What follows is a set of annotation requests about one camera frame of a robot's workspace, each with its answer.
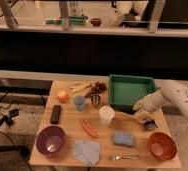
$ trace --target gray towel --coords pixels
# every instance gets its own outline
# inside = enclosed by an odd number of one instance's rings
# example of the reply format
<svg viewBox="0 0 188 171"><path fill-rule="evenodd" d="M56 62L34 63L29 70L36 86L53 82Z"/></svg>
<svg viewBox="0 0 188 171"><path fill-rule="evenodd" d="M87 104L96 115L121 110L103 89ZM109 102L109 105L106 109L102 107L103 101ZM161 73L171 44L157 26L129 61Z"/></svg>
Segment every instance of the gray towel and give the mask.
<svg viewBox="0 0 188 171"><path fill-rule="evenodd" d="M113 143L115 145L131 147L134 145L135 140L132 134L126 132L115 132L113 136Z"/></svg>
<svg viewBox="0 0 188 171"><path fill-rule="evenodd" d="M100 144L93 141L76 140L72 155L80 162L93 166L99 161Z"/></svg>

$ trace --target fork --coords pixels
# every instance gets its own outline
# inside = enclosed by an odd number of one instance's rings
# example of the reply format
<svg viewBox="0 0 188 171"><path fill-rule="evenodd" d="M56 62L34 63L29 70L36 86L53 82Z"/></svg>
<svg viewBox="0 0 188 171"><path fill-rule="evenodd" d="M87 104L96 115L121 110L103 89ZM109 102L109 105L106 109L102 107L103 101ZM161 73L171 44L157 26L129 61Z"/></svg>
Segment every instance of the fork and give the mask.
<svg viewBox="0 0 188 171"><path fill-rule="evenodd" d="M131 155L125 155L125 156L120 156L120 155L112 155L112 156L109 156L109 159L111 161L116 161L116 160L119 160L119 159L139 159L140 157L139 156L131 156Z"/></svg>

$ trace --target paper cup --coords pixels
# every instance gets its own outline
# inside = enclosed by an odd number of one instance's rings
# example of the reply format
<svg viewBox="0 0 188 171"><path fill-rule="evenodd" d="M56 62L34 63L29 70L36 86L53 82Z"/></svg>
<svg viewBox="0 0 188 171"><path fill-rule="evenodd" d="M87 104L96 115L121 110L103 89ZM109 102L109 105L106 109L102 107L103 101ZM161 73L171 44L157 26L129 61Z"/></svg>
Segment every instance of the paper cup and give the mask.
<svg viewBox="0 0 188 171"><path fill-rule="evenodd" d="M99 109L100 122L103 125L109 125L115 116L115 111L110 106L102 106Z"/></svg>

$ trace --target sponge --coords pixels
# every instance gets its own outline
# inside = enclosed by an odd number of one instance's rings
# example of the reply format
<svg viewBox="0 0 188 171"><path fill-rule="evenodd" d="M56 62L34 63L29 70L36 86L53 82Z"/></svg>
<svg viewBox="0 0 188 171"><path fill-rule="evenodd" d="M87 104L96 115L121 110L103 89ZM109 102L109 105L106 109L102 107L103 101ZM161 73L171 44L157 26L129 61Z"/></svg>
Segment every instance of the sponge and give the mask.
<svg viewBox="0 0 188 171"><path fill-rule="evenodd" d="M132 147L135 143L134 136L126 132L115 132L113 135L113 143L115 145Z"/></svg>

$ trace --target box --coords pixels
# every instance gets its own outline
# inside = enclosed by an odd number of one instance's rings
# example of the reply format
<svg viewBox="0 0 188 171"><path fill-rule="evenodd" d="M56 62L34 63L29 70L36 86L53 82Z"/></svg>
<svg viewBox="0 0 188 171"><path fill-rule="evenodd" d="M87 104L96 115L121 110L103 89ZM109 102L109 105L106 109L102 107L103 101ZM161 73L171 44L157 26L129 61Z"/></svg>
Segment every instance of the box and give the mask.
<svg viewBox="0 0 188 171"><path fill-rule="evenodd" d="M151 77L110 75L108 103L123 112L133 114L134 104L155 91L156 85Z"/></svg>

